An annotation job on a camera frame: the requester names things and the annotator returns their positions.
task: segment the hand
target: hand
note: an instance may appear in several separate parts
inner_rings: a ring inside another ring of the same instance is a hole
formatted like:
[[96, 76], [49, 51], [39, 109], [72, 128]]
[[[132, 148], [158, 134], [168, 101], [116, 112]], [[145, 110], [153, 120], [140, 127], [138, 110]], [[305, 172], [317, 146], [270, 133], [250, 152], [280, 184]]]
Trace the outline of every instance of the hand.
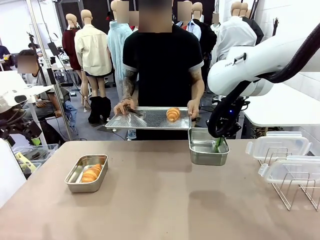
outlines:
[[62, 112], [61, 112], [60, 110], [54, 111], [54, 114], [55, 114], [55, 117], [56, 117], [56, 118], [62, 117]]
[[124, 99], [121, 102], [119, 102], [115, 107], [113, 108], [114, 115], [117, 115], [119, 112], [121, 112], [123, 115], [126, 114], [125, 107], [130, 106], [130, 108], [135, 109], [136, 104], [132, 100], [132, 98]]
[[38, 107], [38, 108], [44, 108], [46, 105], [47, 105], [47, 103], [45, 102], [45, 101], [37, 101], [36, 103], [35, 103], [35, 105]]
[[191, 119], [195, 119], [199, 115], [199, 101], [190, 100], [186, 105], [188, 107], [188, 114], [191, 116]]

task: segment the metal tray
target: metal tray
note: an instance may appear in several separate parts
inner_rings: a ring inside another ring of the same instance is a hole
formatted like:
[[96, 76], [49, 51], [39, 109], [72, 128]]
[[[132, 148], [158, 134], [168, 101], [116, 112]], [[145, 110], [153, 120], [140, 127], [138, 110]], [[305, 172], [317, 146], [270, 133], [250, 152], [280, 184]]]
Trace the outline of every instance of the metal tray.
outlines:
[[[81, 182], [85, 170], [101, 164], [102, 169], [95, 181]], [[93, 193], [99, 190], [106, 172], [108, 170], [108, 156], [105, 154], [84, 155], [73, 166], [72, 170], [66, 176], [64, 182], [68, 185], [72, 193]]]
[[178, 108], [180, 118], [175, 122], [167, 119], [167, 110], [170, 107], [139, 106], [136, 110], [144, 113], [143, 118], [131, 112], [127, 115], [120, 113], [114, 116], [105, 127], [107, 129], [188, 130], [192, 126], [188, 108]]
[[215, 151], [216, 138], [212, 137], [207, 128], [190, 128], [188, 131], [191, 162], [196, 165], [222, 166], [226, 163], [229, 146], [222, 140]]

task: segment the bread roll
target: bread roll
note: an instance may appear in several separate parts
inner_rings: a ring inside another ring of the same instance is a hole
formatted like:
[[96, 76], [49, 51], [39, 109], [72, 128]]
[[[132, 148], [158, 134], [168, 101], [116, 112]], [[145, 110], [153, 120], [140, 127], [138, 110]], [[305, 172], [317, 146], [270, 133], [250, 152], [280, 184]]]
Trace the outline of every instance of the bread roll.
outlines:
[[91, 183], [91, 182], [95, 181], [98, 178], [98, 176], [101, 172], [101, 169], [102, 169], [101, 164], [96, 164], [93, 167], [90, 167], [89, 169], [87, 169], [83, 173], [82, 178], [81, 178], [81, 182], [82, 183]]
[[166, 118], [170, 122], [175, 122], [180, 117], [180, 110], [177, 107], [169, 108], [168, 111], [166, 111]]

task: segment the metal tongs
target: metal tongs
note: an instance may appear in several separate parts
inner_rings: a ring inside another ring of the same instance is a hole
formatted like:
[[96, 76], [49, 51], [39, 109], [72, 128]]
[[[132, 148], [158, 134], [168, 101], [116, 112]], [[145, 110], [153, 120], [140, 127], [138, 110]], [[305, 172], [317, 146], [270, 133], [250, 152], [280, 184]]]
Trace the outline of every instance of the metal tongs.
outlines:
[[127, 106], [125, 110], [129, 113], [135, 114], [138, 118], [144, 119], [146, 117], [146, 112], [145, 111], [138, 111], [134, 110], [131, 107]]

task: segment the tattooed arm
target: tattooed arm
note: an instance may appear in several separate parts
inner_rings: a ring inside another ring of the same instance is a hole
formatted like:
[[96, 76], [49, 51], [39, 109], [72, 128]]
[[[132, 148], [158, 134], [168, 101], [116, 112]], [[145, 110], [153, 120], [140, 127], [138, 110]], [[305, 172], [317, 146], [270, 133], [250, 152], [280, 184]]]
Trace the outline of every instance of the tattooed arm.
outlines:
[[191, 71], [190, 74], [192, 77], [192, 100], [200, 102], [205, 90], [205, 83], [202, 79], [201, 68], [199, 67], [197, 70]]
[[132, 99], [132, 95], [134, 94], [136, 88], [137, 81], [137, 72], [125, 70], [125, 76], [123, 79], [123, 100]]
[[192, 77], [192, 86], [191, 86], [191, 97], [187, 104], [188, 114], [191, 116], [191, 119], [195, 119], [199, 115], [199, 104], [202, 95], [204, 94], [205, 84], [201, 75], [201, 68], [199, 67], [196, 70], [190, 72]]
[[125, 107], [130, 106], [130, 108], [135, 109], [136, 105], [132, 99], [132, 95], [134, 94], [136, 88], [137, 81], [137, 72], [125, 70], [125, 77], [123, 79], [123, 99], [114, 107], [114, 114], [122, 112], [122, 114], [126, 114]]

